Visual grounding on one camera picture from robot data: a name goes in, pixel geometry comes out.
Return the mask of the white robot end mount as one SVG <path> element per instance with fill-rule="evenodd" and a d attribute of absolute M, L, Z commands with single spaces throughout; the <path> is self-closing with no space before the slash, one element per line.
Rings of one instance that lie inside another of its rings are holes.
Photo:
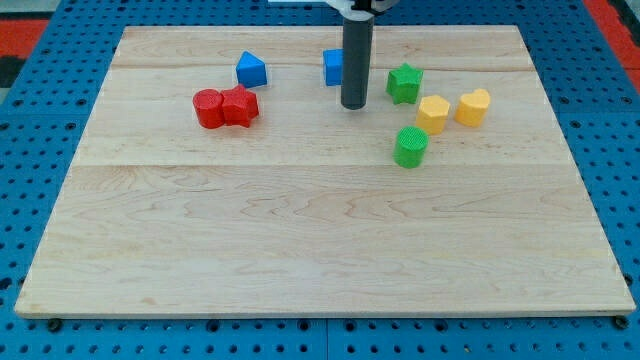
<path fill-rule="evenodd" d="M 349 20 L 369 20 L 398 4 L 400 0 L 268 0 L 277 6 L 328 6 Z"/>

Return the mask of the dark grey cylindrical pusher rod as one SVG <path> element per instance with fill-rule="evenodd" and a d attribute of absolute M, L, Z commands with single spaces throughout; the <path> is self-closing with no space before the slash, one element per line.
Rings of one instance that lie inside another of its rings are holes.
<path fill-rule="evenodd" d="M 352 12 L 343 19 L 341 104 L 349 110 L 366 105 L 374 16 Z"/>

